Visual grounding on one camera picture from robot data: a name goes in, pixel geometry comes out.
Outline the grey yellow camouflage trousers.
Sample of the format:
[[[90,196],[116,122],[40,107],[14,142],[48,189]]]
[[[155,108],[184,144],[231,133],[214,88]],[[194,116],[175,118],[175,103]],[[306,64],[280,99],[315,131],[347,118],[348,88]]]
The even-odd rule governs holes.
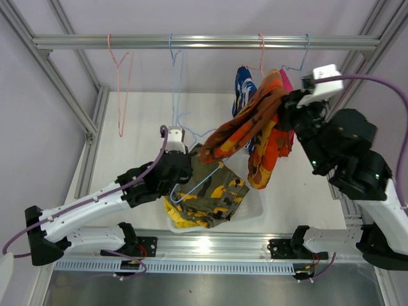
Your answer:
[[[231,220],[249,187],[222,162],[201,163],[200,150],[201,144],[197,143],[190,151],[191,179],[187,184],[177,185],[169,197],[173,204],[181,204],[207,221],[210,229]]]

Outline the orange camouflage trousers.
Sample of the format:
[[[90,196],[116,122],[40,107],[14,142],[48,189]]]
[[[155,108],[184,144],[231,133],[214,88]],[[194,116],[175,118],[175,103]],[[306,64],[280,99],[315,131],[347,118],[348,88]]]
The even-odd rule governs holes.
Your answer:
[[[278,108],[287,94],[280,72],[271,70],[249,104],[208,137],[201,147],[200,162],[210,164],[226,159],[253,140],[247,180],[253,188],[264,189],[278,158],[288,157],[293,146],[294,134],[277,129]]]

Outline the blue white patterned trousers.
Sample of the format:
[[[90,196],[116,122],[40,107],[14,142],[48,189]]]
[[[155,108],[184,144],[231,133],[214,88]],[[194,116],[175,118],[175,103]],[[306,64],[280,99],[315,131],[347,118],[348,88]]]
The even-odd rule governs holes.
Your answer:
[[[236,117],[249,104],[250,99],[257,91],[248,67],[241,66],[235,75],[235,100],[232,106],[232,116]]]

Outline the pink wire hanger blue trousers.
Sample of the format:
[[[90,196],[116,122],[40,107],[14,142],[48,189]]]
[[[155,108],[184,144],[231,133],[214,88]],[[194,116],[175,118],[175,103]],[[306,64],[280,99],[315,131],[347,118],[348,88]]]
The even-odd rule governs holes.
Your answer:
[[[245,65],[245,67],[247,69],[259,71],[261,73],[261,76],[264,78],[265,74],[264,74],[264,70],[263,70],[263,63],[264,63],[264,56],[265,56],[265,38],[264,38],[262,33],[259,33],[258,36],[259,36],[259,39],[260,39],[260,44],[259,45],[261,47],[261,55],[260,55],[260,59],[259,59],[259,66],[256,68],[256,67],[250,67],[250,66]]]

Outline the light blue hanger camo trousers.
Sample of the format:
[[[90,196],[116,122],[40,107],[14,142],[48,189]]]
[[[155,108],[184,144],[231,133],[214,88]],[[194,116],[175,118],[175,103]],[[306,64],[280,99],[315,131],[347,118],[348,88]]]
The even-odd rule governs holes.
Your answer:
[[[184,76],[184,52],[173,49],[173,34],[168,37],[168,48],[171,57],[171,103],[172,103],[172,125],[179,124],[179,111],[181,100],[181,85]]]

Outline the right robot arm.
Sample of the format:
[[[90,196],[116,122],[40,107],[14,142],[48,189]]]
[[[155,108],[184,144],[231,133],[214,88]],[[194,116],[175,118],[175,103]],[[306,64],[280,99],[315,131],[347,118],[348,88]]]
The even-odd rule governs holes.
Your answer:
[[[279,127],[293,130],[313,174],[333,175],[329,183],[360,205],[372,224],[351,229],[299,226],[290,249],[304,258],[311,252],[357,254],[378,268],[407,270],[407,214],[399,203],[393,174],[382,155],[371,150],[377,128],[355,109],[339,110],[325,121],[326,103],[302,106],[306,93],[297,90],[282,98]]]

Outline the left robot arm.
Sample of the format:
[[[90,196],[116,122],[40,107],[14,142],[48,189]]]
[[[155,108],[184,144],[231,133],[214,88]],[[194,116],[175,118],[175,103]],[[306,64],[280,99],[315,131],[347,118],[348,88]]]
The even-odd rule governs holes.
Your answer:
[[[139,242],[130,223],[108,227],[91,227],[90,223],[167,196],[177,184],[188,183],[192,175],[190,154],[173,150],[154,162],[128,170],[100,192],[69,205],[49,210],[27,208],[32,264],[51,264],[70,252],[135,255]]]

